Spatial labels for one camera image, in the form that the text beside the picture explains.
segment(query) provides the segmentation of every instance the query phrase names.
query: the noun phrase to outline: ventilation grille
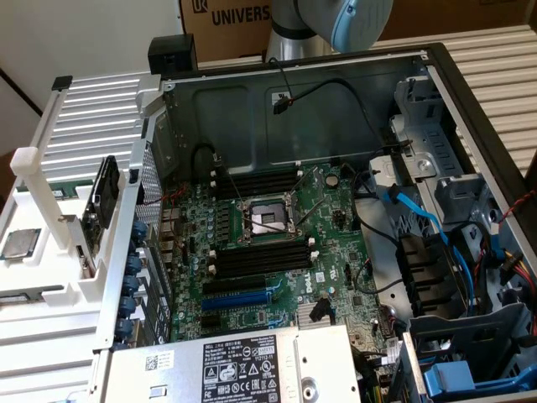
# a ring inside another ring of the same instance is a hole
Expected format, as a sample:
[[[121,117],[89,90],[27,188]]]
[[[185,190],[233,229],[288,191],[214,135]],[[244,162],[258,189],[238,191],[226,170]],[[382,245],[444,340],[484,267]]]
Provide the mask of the ventilation grille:
[[[159,200],[162,197],[162,187],[160,186],[159,174],[154,164],[151,147],[148,146],[143,154],[142,186],[145,192],[143,202],[148,203]],[[148,225],[152,225],[156,233],[160,233],[160,213],[162,212],[162,202],[157,201],[148,205],[136,206],[138,219]]]

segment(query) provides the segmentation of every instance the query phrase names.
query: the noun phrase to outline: blue pcie slot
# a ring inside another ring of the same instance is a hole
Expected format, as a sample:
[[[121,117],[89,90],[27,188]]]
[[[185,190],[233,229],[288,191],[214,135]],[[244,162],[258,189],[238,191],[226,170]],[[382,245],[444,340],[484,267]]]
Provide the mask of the blue pcie slot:
[[[282,285],[282,281],[278,285],[267,287],[266,290],[241,292],[234,296],[218,296],[208,298],[201,302],[202,311],[214,311],[217,309],[235,308],[238,306],[248,305],[267,305],[272,300],[272,294]]]

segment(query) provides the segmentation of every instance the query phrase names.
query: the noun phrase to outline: power supply label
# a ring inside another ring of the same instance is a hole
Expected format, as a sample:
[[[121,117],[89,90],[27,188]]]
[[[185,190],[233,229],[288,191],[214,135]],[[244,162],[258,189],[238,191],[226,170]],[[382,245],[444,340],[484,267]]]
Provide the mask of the power supply label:
[[[276,337],[205,344],[201,401],[280,402]]]

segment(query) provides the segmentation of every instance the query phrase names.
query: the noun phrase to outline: cpu socket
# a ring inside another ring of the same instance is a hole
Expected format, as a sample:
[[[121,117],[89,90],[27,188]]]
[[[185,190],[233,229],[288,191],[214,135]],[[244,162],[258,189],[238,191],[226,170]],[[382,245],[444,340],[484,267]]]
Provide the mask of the cpu socket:
[[[242,214],[245,217],[242,227],[243,241],[275,233],[294,233],[295,203],[296,197],[288,193],[246,200],[242,206]]]

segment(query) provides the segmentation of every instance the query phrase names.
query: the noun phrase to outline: cardboard box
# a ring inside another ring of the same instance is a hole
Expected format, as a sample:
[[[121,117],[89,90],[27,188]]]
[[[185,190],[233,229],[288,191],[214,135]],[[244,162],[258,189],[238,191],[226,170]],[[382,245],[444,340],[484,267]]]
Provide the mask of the cardboard box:
[[[394,0],[380,40],[526,24],[531,0]]]
[[[271,0],[179,0],[198,61],[260,55],[271,31]]]
[[[260,55],[271,31],[271,0],[178,0],[198,61]],[[381,40],[526,24],[532,0],[394,0]]]

